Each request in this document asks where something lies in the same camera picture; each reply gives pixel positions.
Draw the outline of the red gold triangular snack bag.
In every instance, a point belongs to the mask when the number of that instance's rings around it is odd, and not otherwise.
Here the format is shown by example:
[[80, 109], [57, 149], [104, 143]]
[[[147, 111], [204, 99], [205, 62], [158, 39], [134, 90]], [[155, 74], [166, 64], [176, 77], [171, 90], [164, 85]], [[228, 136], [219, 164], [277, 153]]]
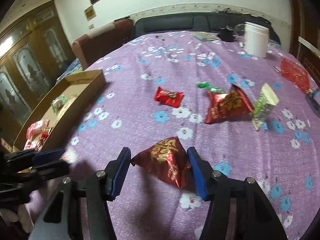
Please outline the red gold triangular snack bag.
[[169, 137], [139, 152], [133, 166], [144, 168], [159, 180], [183, 188], [188, 182], [191, 163], [178, 137]]

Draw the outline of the small red candy packet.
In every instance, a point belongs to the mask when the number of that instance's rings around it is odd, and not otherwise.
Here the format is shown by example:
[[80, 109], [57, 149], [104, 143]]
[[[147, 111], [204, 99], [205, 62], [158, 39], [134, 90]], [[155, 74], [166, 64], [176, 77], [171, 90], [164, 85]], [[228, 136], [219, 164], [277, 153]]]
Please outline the small red candy packet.
[[163, 105], [178, 108], [180, 107], [183, 97], [184, 93], [182, 91], [172, 92], [162, 87], [158, 87], [154, 100]]

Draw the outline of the green candy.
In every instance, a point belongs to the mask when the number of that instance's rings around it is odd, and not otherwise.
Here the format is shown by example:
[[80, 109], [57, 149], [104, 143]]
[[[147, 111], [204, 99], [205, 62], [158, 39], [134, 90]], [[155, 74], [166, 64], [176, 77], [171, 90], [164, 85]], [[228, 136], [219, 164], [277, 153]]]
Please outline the green candy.
[[214, 87], [212, 86], [209, 82], [207, 81], [202, 81], [202, 82], [198, 82], [196, 84], [196, 87], [197, 88], [200, 88], [200, 89], [206, 89], [212, 93], [217, 93], [217, 94], [223, 94], [225, 93], [226, 91], [221, 88], [221, 87]]

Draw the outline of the green white snack packet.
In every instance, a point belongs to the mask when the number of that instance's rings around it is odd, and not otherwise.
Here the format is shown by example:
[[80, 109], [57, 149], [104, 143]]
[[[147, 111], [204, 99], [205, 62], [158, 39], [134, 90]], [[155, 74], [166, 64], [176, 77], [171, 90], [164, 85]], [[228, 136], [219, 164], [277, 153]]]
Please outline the green white snack packet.
[[271, 86], [264, 83], [260, 90], [260, 95], [257, 102], [254, 105], [252, 112], [252, 124], [258, 131], [263, 123], [266, 121], [271, 111], [279, 103], [279, 99]]

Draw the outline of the pink long snack packet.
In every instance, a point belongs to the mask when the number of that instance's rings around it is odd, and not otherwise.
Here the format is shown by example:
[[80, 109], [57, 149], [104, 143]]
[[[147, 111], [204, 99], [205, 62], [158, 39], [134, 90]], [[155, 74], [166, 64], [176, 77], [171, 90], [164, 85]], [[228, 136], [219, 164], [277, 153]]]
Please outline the pink long snack packet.
[[30, 139], [31, 137], [42, 133], [44, 128], [48, 127], [49, 123], [49, 119], [43, 119], [31, 124], [27, 129], [26, 139]]

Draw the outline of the clear green nut packet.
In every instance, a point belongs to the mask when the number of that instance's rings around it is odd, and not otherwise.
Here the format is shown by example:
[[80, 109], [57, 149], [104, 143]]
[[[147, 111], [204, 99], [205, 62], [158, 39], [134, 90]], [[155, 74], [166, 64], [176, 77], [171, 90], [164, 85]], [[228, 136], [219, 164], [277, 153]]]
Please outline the clear green nut packet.
[[54, 113], [58, 113], [59, 110], [62, 109], [62, 107], [67, 103], [68, 99], [61, 94], [60, 96], [58, 96], [57, 98], [55, 98], [52, 102], [51, 102], [51, 107], [53, 109]]

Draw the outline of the cardboard tray box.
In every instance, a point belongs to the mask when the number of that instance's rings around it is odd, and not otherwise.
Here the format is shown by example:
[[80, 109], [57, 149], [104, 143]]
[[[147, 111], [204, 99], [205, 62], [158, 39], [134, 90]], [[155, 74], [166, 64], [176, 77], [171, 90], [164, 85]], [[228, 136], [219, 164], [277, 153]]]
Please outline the cardboard tray box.
[[35, 107], [15, 139], [14, 147], [19, 150], [24, 148], [28, 128], [40, 120], [49, 120], [49, 127], [52, 128], [42, 150], [52, 150], [63, 145], [71, 128], [105, 85], [102, 70], [65, 76]]

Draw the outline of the purple floral tablecloth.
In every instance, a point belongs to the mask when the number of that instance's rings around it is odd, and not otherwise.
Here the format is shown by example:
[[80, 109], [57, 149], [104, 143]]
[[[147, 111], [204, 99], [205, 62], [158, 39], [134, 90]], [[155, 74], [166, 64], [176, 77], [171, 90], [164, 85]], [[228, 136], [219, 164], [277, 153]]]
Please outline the purple floral tablecloth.
[[[91, 65], [107, 85], [67, 138], [63, 158], [71, 177], [87, 178], [116, 159], [160, 140], [178, 137], [230, 178], [253, 177], [273, 205], [289, 239], [299, 239], [319, 210], [319, 118], [302, 91], [280, 73], [280, 59], [294, 57], [269, 47], [265, 58], [236, 43], [202, 42], [187, 31], [143, 35]], [[207, 81], [239, 86], [256, 102], [267, 83], [279, 103], [258, 131], [250, 120], [205, 124], [209, 99], [196, 87]], [[182, 91], [180, 107], [154, 100], [158, 87]]]

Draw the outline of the blue green blanket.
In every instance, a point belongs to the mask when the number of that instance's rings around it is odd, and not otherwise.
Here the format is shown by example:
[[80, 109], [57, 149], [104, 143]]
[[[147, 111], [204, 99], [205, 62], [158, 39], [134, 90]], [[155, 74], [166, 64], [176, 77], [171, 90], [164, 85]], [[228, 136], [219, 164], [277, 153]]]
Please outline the blue green blanket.
[[76, 74], [82, 72], [83, 68], [81, 62], [78, 58], [76, 58], [68, 68], [57, 78], [56, 83], [59, 83], [65, 76]]

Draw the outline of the dark wooden cabinet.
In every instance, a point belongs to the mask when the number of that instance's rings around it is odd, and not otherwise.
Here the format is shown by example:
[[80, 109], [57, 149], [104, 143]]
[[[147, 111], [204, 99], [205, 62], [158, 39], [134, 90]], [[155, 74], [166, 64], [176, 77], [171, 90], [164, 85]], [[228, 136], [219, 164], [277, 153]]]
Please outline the dark wooden cabinet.
[[1, 32], [1, 138], [9, 145], [74, 59], [53, 1]]

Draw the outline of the black stand base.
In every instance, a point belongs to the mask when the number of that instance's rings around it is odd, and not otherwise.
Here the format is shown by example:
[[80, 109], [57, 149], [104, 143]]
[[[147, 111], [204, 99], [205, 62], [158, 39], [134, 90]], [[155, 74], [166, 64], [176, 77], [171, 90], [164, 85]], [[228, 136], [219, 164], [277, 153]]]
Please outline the black stand base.
[[317, 118], [320, 118], [319, 103], [315, 99], [315, 96], [318, 92], [319, 87], [315, 90], [310, 90], [309, 92], [307, 92], [305, 99], [315, 116], [317, 116]]

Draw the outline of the red foil gift bag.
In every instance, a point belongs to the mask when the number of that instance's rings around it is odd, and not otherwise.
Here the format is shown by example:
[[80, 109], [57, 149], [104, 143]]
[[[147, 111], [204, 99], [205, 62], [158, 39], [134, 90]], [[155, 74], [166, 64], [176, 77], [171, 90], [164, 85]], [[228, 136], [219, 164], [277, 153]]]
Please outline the red foil gift bag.
[[291, 61], [286, 57], [281, 57], [280, 70], [281, 75], [285, 79], [291, 81], [305, 94], [308, 94], [308, 92], [310, 92], [308, 72], [298, 63]]

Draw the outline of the booklet on table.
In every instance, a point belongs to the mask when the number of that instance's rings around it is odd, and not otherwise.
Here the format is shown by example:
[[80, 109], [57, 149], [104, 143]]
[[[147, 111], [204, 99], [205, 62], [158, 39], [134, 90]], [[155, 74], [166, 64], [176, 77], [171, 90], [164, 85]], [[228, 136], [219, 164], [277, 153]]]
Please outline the booklet on table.
[[193, 36], [201, 41], [214, 41], [219, 39], [214, 33], [193, 32]]

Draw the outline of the small black object on table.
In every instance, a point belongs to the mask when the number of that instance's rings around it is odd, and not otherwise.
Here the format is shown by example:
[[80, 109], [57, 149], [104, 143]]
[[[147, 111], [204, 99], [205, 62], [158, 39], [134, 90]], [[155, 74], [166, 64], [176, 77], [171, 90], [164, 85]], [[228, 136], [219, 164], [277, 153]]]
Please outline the small black object on table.
[[217, 36], [225, 42], [233, 42], [234, 41], [234, 33], [233, 28], [230, 26], [225, 26], [219, 29]]

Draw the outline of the white plastic jar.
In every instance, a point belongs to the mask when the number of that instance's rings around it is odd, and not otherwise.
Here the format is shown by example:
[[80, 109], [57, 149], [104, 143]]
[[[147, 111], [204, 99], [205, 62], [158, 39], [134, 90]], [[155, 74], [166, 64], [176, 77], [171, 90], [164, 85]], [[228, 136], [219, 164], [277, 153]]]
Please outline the white plastic jar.
[[244, 50], [248, 54], [265, 58], [268, 51], [270, 30], [252, 22], [245, 22]]

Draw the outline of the black leather sofa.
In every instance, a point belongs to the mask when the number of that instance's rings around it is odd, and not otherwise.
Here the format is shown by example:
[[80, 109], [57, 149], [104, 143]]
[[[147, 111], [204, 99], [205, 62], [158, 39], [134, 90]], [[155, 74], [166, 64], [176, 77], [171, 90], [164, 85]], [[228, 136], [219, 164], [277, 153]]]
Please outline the black leather sofa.
[[280, 38], [272, 28], [271, 22], [250, 14], [231, 14], [227, 12], [188, 12], [141, 18], [135, 23], [133, 36], [139, 37], [151, 33], [166, 31], [205, 31], [218, 32], [220, 28], [252, 22], [267, 27], [270, 39], [281, 44]]

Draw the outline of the yellow wall plaque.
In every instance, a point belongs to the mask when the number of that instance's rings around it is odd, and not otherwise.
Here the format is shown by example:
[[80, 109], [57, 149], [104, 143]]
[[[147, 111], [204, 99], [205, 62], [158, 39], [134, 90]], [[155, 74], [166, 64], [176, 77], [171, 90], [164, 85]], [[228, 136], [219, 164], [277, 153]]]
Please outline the yellow wall plaque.
[[87, 9], [85, 9], [84, 13], [88, 21], [92, 20], [97, 16], [93, 5], [90, 5]]

